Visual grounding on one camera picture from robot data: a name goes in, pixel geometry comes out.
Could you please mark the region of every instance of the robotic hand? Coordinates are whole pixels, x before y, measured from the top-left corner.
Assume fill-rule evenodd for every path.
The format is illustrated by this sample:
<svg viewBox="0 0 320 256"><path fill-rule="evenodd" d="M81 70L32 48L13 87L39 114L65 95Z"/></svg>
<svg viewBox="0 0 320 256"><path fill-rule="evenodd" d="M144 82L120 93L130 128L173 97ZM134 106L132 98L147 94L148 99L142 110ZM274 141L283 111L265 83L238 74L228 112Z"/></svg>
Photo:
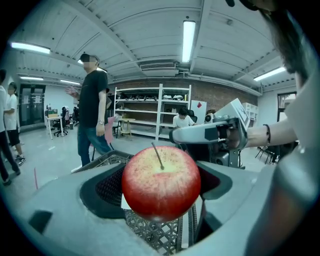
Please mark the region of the robotic hand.
<svg viewBox="0 0 320 256"><path fill-rule="evenodd" d="M169 138L172 143L186 144L194 160L237 168L239 153L247 144L247 128L250 122L239 99L216 112L210 122L173 129ZM207 159L199 159L199 151L201 157L208 152Z"/></svg>

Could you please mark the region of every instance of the black strap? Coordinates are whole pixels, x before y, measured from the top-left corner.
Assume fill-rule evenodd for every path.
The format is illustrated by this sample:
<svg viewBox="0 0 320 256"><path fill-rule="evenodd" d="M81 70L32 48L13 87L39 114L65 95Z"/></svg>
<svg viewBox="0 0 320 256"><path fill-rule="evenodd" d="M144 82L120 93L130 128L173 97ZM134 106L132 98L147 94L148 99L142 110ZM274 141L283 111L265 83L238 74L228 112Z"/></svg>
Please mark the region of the black strap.
<svg viewBox="0 0 320 256"><path fill-rule="evenodd" d="M270 126L268 124L264 124L264 126L266 126L266 135L268 136L268 145L270 144L271 141L271 133L270 133Z"/></svg>

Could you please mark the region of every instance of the red apple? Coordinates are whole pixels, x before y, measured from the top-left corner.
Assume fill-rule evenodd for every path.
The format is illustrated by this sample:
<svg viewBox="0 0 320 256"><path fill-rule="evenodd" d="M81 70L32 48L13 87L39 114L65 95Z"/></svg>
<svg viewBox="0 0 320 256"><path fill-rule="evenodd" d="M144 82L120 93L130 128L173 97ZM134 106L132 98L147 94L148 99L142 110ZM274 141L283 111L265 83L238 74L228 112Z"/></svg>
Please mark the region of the red apple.
<svg viewBox="0 0 320 256"><path fill-rule="evenodd" d="M201 179L195 161L173 146L157 146L136 154L125 166L122 192L131 209L154 222L173 221L194 204Z"/></svg>

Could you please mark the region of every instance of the window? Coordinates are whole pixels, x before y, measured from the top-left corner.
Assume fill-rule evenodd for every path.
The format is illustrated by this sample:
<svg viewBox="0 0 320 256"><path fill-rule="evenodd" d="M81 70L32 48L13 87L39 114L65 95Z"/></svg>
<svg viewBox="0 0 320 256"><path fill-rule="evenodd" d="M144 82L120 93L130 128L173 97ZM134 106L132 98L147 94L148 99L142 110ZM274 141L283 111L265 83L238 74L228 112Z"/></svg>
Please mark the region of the window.
<svg viewBox="0 0 320 256"><path fill-rule="evenodd" d="M296 91L291 93L278 94L278 122L287 118L285 109L291 102L295 100L296 95Z"/></svg>

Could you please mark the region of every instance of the metal grate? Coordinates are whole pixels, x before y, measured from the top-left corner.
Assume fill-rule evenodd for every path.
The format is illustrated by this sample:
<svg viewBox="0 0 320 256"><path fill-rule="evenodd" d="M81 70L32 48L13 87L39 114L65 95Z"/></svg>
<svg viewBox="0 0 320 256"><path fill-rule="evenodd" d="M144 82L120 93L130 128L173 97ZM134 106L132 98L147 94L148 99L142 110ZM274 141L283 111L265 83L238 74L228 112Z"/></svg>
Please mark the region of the metal grate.
<svg viewBox="0 0 320 256"><path fill-rule="evenodd" d="M145 220L132 210L125 210L127 225L162 255L181 251L183 217L166 223Z"/></svg>

